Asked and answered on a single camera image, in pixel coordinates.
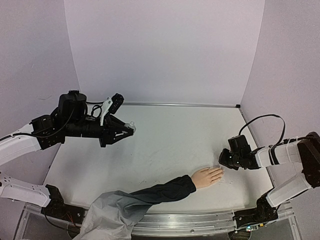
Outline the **mannequin hand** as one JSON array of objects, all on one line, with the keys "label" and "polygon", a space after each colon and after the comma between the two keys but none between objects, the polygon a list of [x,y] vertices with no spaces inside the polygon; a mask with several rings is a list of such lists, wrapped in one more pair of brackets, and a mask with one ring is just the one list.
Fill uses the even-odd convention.
[{"label": "mannequin hand", "polygon": [[222,179],[223,175],[224,171],[220,170],[219,167],[206,167],[197,170],[191,176],[191,180],[196,189],[202,189],[219,182]]}]

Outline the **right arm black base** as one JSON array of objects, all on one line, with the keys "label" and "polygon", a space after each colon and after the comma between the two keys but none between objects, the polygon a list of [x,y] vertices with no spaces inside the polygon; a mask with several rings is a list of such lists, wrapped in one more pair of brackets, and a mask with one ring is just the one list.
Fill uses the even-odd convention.
[{"label": "right arm black base", "polygon": [[268,193],[263,194],[257,201],[256,207],[238,210],[232,219],[235,221],[236,228],[244,228],[252,225],[266,224],[278,219],[278,208],[272,207],[267,201]]}]

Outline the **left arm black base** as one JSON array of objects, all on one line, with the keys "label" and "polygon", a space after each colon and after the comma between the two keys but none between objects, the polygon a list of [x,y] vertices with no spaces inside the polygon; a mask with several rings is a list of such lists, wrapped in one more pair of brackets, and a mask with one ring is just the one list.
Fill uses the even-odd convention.
[{"label": "left arm black base", "polygon": [[[85,218],[86,209],[80,206],[66,204],[59,189],[53,185],[46,184],[45,189],[48,190],[49,203],[41,208],[46,221],[61,230],[66,231],[68,234],[76,236],[80,233],[80,226]],[[55,220],[62,220],[67,222],[67,227],[62,227],[54,224],[49,220],[49,217]]]}]

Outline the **clear nail polish bottle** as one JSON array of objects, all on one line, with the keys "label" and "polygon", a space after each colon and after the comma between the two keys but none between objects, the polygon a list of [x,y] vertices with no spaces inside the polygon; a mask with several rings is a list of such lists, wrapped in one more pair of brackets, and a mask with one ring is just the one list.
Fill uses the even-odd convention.
[{"label": "clear nail polish bottle", "polygon": [[135,133],[135,131],[137,129],[136,126],[135,126],[135,122],[134,121],[128,122],[124,126],[129,128],[129,129],[132,129],[133,133]]}]

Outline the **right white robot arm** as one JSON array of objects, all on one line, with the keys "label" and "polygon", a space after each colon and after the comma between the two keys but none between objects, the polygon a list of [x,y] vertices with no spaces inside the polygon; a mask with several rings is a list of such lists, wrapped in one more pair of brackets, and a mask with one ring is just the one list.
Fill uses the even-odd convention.
[{"label": "right white robot arm", "polygon": [[262,197],[272,208],[320,186],[320,136],[314,131],[303,137],[288,138],[255,150],[251,150],[244,135],[232,137],[228,143],[230,149],[222,150],[218,162],[229,169],[257,170],[284,164],[302,165],[301,172]]}]

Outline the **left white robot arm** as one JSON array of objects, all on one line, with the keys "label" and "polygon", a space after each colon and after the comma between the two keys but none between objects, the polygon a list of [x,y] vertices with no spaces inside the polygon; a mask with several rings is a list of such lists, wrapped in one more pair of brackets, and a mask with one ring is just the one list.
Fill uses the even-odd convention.
[{"label": "left white robot arm", "polygon": [[[89,111],[87,96],[78,90],[70,90],[59,97],[58,106],[51,114],[37,117],[1,137],[0,164],[3,166],[31,153],[64,144],[67,137],[98,139],[102,148],[131,137],[136,131],[134,123],[125,123],[115,117],[123,103],[124,97],[116,93],[103,102],[94,103]],[[68,213],[57,187],[36,185],[4,173],[0,175],[0,196],[47,207],[58,219]]]}]

